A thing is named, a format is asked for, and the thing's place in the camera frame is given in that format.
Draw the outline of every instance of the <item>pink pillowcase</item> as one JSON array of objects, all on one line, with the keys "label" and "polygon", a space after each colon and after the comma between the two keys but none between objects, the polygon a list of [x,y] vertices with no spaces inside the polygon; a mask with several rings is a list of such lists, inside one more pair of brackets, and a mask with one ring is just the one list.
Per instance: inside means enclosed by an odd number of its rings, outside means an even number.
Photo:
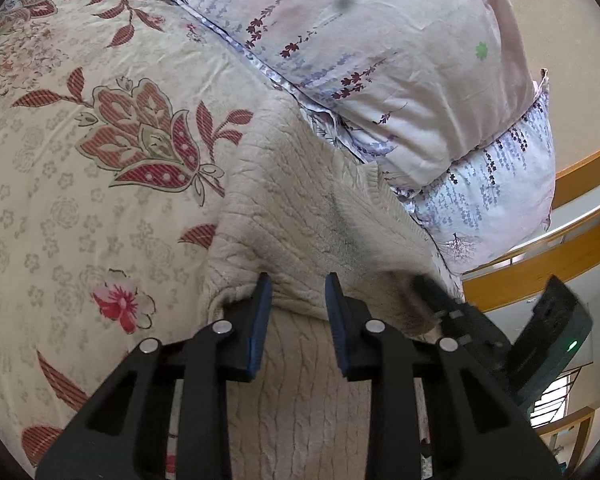
[{"label": "pink pillowcase", "polygon": [[396,186],[429,184],[533,101],[508,0],[183,1],[353,124]]}]

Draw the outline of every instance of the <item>beige wall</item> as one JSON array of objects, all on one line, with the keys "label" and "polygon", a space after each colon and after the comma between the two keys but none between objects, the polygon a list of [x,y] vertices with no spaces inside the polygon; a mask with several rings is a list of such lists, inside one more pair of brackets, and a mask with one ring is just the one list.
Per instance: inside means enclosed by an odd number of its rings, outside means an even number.
[{"label": "beige wall", "polygon": [[529,67],[551,78],[558,171],[600,150],[600,8],[594,0],[511,0]]},{"label": "beige wall", "polygon": [[600,407],[600,365],[593,363],[585,366],[574,383],[569,394],[569,413],[590,406]]}]

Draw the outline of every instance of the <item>white pillow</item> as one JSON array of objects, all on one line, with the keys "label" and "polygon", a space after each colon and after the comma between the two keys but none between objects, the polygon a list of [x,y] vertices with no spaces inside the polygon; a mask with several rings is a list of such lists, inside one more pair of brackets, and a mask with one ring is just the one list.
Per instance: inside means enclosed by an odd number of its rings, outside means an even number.
[{"label": "white pillow", "polygon": [[454,162],[404,203],[434,239],[452,273],[502,256],[548,217],[555,189],[548,101],[543,70],[536,99],[517,123],[488,146]]},{"label": "white pillow", "polygon": [[392,186],[430,184],[533,102],[509,0],[178,1],[354,124],[340,140]]}]

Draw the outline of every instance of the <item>floral bedsheet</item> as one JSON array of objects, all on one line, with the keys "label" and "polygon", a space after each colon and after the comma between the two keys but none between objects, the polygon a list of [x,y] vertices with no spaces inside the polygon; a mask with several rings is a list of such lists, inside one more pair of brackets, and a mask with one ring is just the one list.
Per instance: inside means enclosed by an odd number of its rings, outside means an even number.
[{"label": "floral bedsheet", "polygon": [[196,329],[225,173],[279,91],[168,0],[0,9],[0,437],[29,473],[139,341]]}]

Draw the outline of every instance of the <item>black gripper frame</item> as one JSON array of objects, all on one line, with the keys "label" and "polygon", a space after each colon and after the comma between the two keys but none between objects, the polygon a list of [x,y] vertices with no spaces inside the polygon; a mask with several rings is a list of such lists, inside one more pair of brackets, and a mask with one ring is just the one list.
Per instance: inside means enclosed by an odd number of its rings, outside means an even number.
[{"label": "black gripper frame", "polygon": [[173,344],[142,341],[74,416],[36,479],[164,480],[174,389],[183,380],[176,478],[230,480],[225,383],[254,379],[270,309],[271,281],[262,273],[250,299],[225,308],[224,321]]},{"label": "black gripper frame", "polygon": [[562,478],[524,414],[455,340],[432,345],[379,320],[367,324],[368,307],[343,295],[335,273],[325,294],[338,366],[349,381],[372,383],[366,480],[421,478],[415,378],[426,398],[433,480]]}]

